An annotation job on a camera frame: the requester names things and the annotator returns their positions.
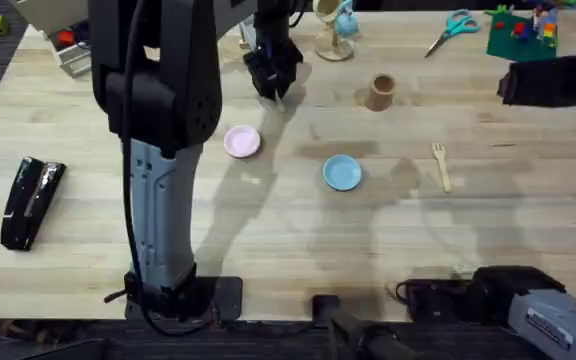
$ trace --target wooden fork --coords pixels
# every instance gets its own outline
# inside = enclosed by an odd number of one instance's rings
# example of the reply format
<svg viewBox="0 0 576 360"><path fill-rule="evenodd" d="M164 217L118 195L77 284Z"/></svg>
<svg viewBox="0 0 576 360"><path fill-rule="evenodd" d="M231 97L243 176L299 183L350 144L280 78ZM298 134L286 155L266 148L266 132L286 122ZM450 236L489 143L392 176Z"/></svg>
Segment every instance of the wooden fork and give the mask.
<svg viewBox="0 0 576 360"><path fill-rule="evenodd" d="M439 164L441 180L444 183L444 192L449 193L452 191L452 185L450 185L450 178L446 169L446 148L444 148L444 144L432 143L432 155L437 159L437 164Z"/></svg>

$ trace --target green lego baseplate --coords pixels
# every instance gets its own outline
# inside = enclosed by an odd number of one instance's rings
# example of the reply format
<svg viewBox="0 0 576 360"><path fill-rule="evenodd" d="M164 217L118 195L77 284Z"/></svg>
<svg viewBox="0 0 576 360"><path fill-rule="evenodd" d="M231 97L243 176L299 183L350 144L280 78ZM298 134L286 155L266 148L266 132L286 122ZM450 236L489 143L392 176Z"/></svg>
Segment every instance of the green lego baseplate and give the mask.
<svg viewBox="0 0 576 360"><path fill-rule="evenodd" d="M498 22L504 24L501 29L495 28L495 24ZM513 61L545 60L557 56L557 47L551 48L547 46L542 40L537 38L536 33L531 34L524 42L512 36L512 30L515 24L519 22L524 23L526 30L532 30L532 19L506 13L493 15L486 53ZM557 39L557 29L555 29L554 35L555 39Z"/></svg>

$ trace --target red object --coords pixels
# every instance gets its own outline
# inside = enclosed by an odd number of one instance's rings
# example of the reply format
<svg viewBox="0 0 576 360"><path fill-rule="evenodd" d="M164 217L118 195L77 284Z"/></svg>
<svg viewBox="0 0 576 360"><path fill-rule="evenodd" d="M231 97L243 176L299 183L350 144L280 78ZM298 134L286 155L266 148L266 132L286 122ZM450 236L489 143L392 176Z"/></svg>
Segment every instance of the red object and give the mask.
<svg viewBox="0 0 576 360"><path fill-rule="evenodd" d="M521 35L524 33L524 23L516 23L515 29L512 31L515 35Z"/></svg>
<svg viewBox="0 0 576 360"><path fill-rule="evenodd" d="M57 41L59 41L60 45L72 45L75 43L75 36L72 31L60 31L57 34Z"/></svg>

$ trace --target blue scissors handle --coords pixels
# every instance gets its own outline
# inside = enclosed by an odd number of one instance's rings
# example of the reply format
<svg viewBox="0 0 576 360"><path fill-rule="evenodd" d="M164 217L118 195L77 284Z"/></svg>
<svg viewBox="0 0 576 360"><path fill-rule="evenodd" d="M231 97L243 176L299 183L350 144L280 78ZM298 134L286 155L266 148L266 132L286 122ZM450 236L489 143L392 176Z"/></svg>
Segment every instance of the blue scissors handle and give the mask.
<svg viewBox="0 0 576 360"><path fill-rule="evenodd" d="M445 36L452 37L461 33L473 33L479 31L479 23L472 17L467 9L454 11L446 20Z"/></svg>

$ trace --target wooden cup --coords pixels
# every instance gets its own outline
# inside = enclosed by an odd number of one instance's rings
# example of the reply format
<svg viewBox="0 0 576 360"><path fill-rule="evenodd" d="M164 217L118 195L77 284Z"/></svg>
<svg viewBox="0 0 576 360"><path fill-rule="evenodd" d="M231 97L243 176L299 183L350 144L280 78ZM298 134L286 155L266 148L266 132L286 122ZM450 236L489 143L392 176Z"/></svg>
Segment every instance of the wooden cup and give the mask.
<svg viewBox="0 0 576 360"><path fill-rule="evenodd" d="M392 105L395 93L395 79L390 75L379 74L372 79L366 98L366 107L372 111L383 111Z"/></svg>

